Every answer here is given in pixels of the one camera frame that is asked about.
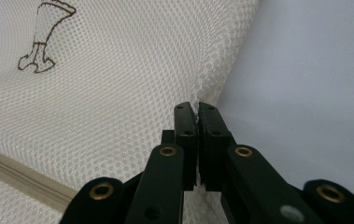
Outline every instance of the mesh laundry bag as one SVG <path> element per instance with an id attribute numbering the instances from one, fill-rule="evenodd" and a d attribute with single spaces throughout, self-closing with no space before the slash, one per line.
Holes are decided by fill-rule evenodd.
<path id="1" fill-rule="evenodd" d="M 0 223 L 58 222 L 88 181 L 143 171 L 175 105 L 217 102 L 256 6 L 0 0 Z M 185 193 L 184 223 L 224 220 Z"/>

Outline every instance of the brown stitched outline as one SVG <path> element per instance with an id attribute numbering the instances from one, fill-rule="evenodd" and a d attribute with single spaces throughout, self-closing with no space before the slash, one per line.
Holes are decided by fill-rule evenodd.
<path id="1" fill-rule="evenodd" d="M 51 27 L 51 30 L 50 30 L 50 32 L 49 32 L 49 34 L 48 34 L 48 37 L 46 38 L 46 42 L 45 42 L 45 43 L 42 43 L 42 42 L 35 42 L 35 41 L 34 41 L 31 54 L 34 52 L 34 46 L 35 46 L 35 44 L 38 45 L 37 50 L 36 50 L 36 53 L 35 53 L 34 61 L 31 62 L 31 63 L 28 63 L 28 64 L 25 65 L 23 68 L 20 68 L 20 61 L 21 61 L 21 59 L 23 59 L 23 58 L 27 59 L 27 58 L 29 58 L 29 56 L 30 56 L 31 54 L 27 54 L 27 55 L 25 55 L 25 56 L 22 56 L 22 57 L 20 58 L 20 60 L 19 60 L 19 64 L 17 65 L 17 68 L 18 68 L 19 70 L 24 70 L 24 69 L 27 68 L 29 65 L 34 64 L 34 65 L 36 66 L 36 70 L 34 71 L 34 73 L 37 74 L 37 73 L 46 72 L 46 71 L 50 70 L 52 67 L 54 67 L 54 65 L 55 65 L 55 62 L 54 62 L 52 59 L 50 59 L 49 57 L 48 57 L 47 59 L 45 59 L 46 46 L 48 45 L 48 41 L 49 41 L 49 39 L 50 39 L 50 37 L 51 37 L 51 35 L 52 35 L 52 33 L 53 33 L 55 27 L 56 27 L 58 24 L 60 24 L 63 20 L 65 20 L 65 19 L 67 19 L 67 18 L 73 16 L 73 15 L 77 12 L 77 10 L 76 10 L 74 7 L 71 7 L 70 5 L 68 5 L 68 4 L 66 4 L 66 3 L 63 3 L 63 2 L 61 2 L 61 1 L 59 1 L 59 0 L 51 0 L 51 1 L 52 1 L 52 2 L 55 2 L 55 3 L 44 2 L 44 3 L 40 4 L 40 6 L 37 8 L 36 17 L 37 17 L 37 15 L 39 14 L 39 9 L 40 9 L 41 7 L 43 7 L 44 5 L 50 5 L 50 6 L 53 6 L 53 7 L 58 7 L 58 8 L 60 8 L 61 10 L 64 10 L 64 11 L 69 12 L 69 15 L 66 16 L 66 17 L 63 17 L 62 19 L 60 19 L 59 21 L 57 21 L 57 22 Z M 61 7 L 60 5 L 61 5 L 61 6 L 64 5 L 64 6 L 68 7 L 68 9 L 70 9 L 70 10 L 67 10 L 66 8 L 63 8 L 63 7 Z M 37 71 L 38 66 L 37 66 L 37 64 L 35 63 L 35 59 L 36 59 L 37 52 L 39 51 L 39 46 L 40 46 L 40 45 L 44 45 L 44 46 L 45 46 L 45 47 L 43 48 L 42 62 L 46 63 L 46 62 L 48 62 L 48 61 L 51 61 L 51 62 L 53 63 L 53 66 L 50 67 L 50 68 L 48 68 L 48 69 L 46 69 L 46 70 L 43 70 L 43 71 L 41 71 L 41 72 L 38 72 L 38 71 Z"/>

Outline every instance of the embroidered design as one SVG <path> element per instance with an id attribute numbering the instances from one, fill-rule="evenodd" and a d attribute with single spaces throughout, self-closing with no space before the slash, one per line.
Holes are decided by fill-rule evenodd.
<path id="1" fill-rule="evenodd" d="M 59 0 L 42 0 L 42 3 L 37 8 L 32 51 L 30 54 L 20 58 L 19 70 L 24 70 L 29 65 L 34 65 L 36 67 L 35 73 L 42 73 L 55 65 L 55 62 L 46 55 L 46 46 L 57 25 L 75 13 L 76 9 L 74 7 Z"/>

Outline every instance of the plain background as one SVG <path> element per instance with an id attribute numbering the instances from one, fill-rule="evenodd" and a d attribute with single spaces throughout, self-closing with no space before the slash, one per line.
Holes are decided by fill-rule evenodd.
<path id="1" fill-rule="evenodd" d="M 292 185 L 354 193 L 354 1 L 261 1 L 218 108 Z"/>

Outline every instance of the zipper tape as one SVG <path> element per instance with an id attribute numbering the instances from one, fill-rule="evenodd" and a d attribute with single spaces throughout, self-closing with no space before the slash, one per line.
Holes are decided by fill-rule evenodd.
<path id="1" fill-rule="evenodd" d="M 62 213 L 78 193 L 2 154 L 0 180 Z"/>

